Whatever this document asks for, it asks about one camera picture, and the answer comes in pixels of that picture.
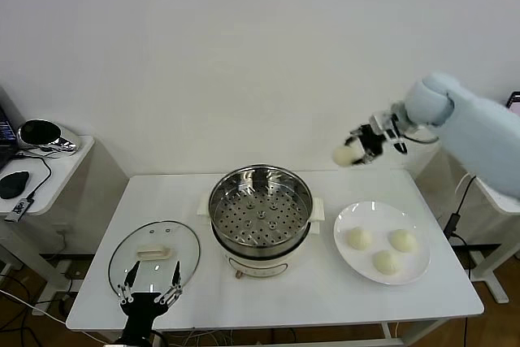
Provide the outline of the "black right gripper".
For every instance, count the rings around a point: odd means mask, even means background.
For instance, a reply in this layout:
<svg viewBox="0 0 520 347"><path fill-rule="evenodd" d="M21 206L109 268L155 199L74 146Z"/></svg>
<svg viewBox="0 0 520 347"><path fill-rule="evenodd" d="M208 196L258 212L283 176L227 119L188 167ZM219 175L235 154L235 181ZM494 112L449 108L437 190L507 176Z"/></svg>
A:
<svg viewBox="0 0 520 347"><path fill-rule="evenodd" d="M363 124L350 132L345 146L362 145L365 152L354 151L351 154L351 165L367 165L373 163L383 152L385 136L376 134L369 124Z"/></svg>

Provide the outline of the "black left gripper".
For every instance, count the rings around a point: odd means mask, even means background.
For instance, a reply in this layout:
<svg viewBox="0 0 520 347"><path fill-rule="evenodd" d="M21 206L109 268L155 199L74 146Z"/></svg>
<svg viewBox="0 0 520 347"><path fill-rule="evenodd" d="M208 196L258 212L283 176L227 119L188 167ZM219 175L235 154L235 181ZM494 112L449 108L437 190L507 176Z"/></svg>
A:
<svg viewBox="0 0 520 347"><path fill-rule="evenodd" d="M183 292L180 262L175 265L171 284L165 293L132 293L139 261L125 274L122 284L117 285L120 308L127 316L123 338L149 338L154 320L168 311L167 305L174 305Z"/></svg>

